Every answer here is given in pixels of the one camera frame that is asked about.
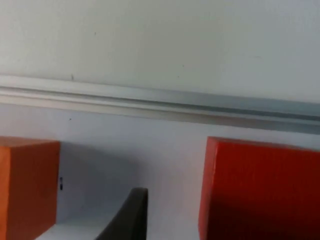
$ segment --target orange block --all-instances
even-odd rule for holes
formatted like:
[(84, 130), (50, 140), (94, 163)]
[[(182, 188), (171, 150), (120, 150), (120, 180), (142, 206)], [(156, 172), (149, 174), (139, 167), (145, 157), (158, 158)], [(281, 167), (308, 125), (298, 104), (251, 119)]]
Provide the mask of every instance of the orange block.
[(0, 136), (0, 240), (34, 240), (56, 223), (60, 143)]

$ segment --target red box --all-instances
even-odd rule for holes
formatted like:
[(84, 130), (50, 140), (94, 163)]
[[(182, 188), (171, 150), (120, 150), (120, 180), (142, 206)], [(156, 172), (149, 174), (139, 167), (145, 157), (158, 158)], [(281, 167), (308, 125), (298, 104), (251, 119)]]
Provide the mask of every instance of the red box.
[(320, 152), (209, 137), (201, 240), (320, 239)]

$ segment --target foam block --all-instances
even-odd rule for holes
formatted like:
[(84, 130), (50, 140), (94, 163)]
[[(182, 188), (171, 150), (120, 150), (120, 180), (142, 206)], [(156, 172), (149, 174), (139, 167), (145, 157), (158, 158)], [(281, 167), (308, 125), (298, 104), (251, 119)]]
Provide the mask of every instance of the foam block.
[(319, 152), (209, 137), (200, 239), (320, 239), (319, 184)]
[(56, 223), (60, 144), (0, 137), (0, 240), (34, 240)]

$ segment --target white wall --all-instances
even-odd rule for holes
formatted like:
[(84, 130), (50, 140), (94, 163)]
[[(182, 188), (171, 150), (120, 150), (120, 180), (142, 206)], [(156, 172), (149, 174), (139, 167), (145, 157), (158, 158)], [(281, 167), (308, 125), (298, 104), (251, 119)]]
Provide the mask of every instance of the white wall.
[(150, 191), (148, 240), (197, 240), (207, 136), (320, 150), (320, 135), (0, 104), (0, 135), (62, 141), (59, 224), (40, 240), (90, 240), (130, 188)]
[(318, 0), (0, 6), (0, 74), (320, 103)]

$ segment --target black curved object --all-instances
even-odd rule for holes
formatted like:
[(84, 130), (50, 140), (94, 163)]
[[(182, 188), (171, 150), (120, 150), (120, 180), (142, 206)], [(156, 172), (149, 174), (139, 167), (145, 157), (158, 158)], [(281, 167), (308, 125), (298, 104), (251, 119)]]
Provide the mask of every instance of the black curved object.
[(121, 209), (95, 240), (146, 240), (148, 189), (133, 188)]

